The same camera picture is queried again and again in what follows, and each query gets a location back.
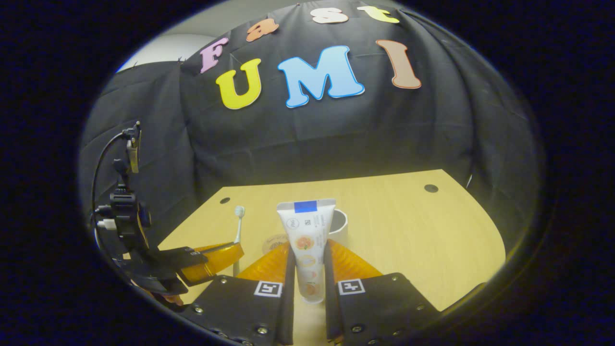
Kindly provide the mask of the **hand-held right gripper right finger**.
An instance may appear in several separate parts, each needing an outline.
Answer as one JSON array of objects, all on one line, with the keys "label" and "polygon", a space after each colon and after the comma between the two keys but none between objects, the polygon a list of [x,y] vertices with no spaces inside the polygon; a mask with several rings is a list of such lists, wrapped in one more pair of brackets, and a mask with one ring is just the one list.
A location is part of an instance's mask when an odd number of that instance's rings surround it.
[{"label": "hand-held right gripper right finger", "polygon": [[336,346],[406,346],[440,317],[403,274],[383,274],[332,239],[324,273],[326,333]]}]

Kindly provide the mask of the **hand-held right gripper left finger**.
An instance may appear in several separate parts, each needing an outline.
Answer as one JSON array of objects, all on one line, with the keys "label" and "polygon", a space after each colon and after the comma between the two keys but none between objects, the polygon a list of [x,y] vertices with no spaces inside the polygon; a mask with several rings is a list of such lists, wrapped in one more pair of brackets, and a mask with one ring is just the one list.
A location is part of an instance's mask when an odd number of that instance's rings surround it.
[{"label": "hand-held right gripper left finger", "polygon": [[291,346],[294,297],[295,256],[285,242],[237,276],[217,276],[180,315],[217,346]]}]

